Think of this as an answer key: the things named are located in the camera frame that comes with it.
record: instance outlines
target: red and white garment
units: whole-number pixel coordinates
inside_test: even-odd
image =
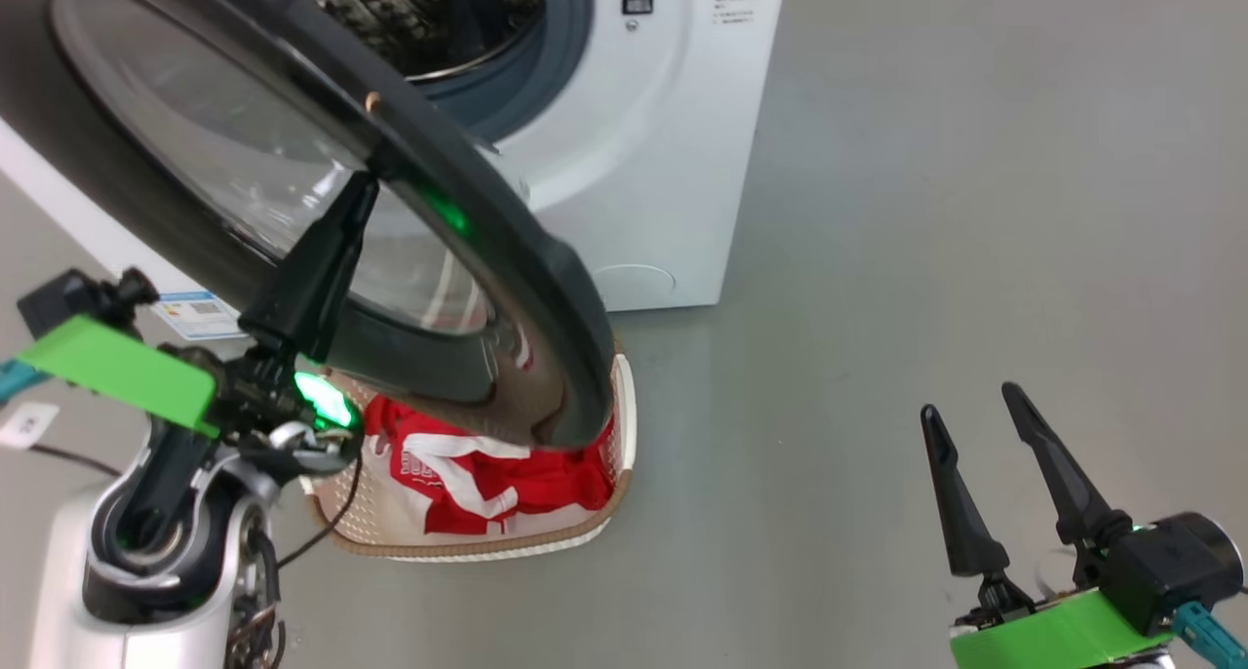
[[[612,423],[580,452],[500,443],[387,397],[368,404],[364,423],[389,452],[391,478],[427,497],[428,507],[421,505],[426,533],[479,535],[505,529],[505,520],[517,513],[569,505],[598,510],[614,489],[603,461]]]

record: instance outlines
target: gray floor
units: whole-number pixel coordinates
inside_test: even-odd
[[[976,584],[946,573],[924,402],[1023,585],[1057,544],[1003,379],[1111,503],[1248,540],[1244,1],[787,0],[723,305],[617,318],[641,407],[617,520],[488,565],[324,545],[285,575],[290,665],[950,667]],[[9,301],[82,257],[0,193]],[[66,399],[51,442],[125,461],[139,417]],[[0,647],[87,479],[0,453]],[[295,492],[278,523],[312,530]]]

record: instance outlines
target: washing machine door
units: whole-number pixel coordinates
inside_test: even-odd
[[[0,0],[0,119],[245,306],[352,171],[382,192],[328,363],[539,447],[610,413],[593,282],[446,115],[313,0]]]

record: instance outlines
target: blue cable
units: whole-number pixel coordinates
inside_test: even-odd
[[[0,408],[9,406],[9,402],[31,386],[39,386],[47,381],[47,374],[35,369],[30,363],[10,359],[0,366]]]
[[[1174,634],[1216,669],[1248,669],[1248,652],[1199,603],[1174,613]]]

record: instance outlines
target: laundry basket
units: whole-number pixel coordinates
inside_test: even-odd
[[[374,396],[356,382],[344,383],[338,376],[331,379],[361,409]],[[615,354],[612,384],[615,389],[615,406],[604,457],[615,491],[602,510],[574,510],[579,507],[569,507],[554,513],[528,515],[523,525],[507,533],[424,533],[412,523],[394,494],[393,486],[398,484],[378,481],[368,466],[362,466],[356,499],[329,537],[347,552],[399,562],[489,562],[547,554],[588,543],[607,528],[612,514],[628,494],[636,453],[636,398],[633,392],[633,372],[624,353]],[[322,527],[328,525],[331,518],[342,509],[353,476],[352,467],[318,482],[305,481],[312,514]]]

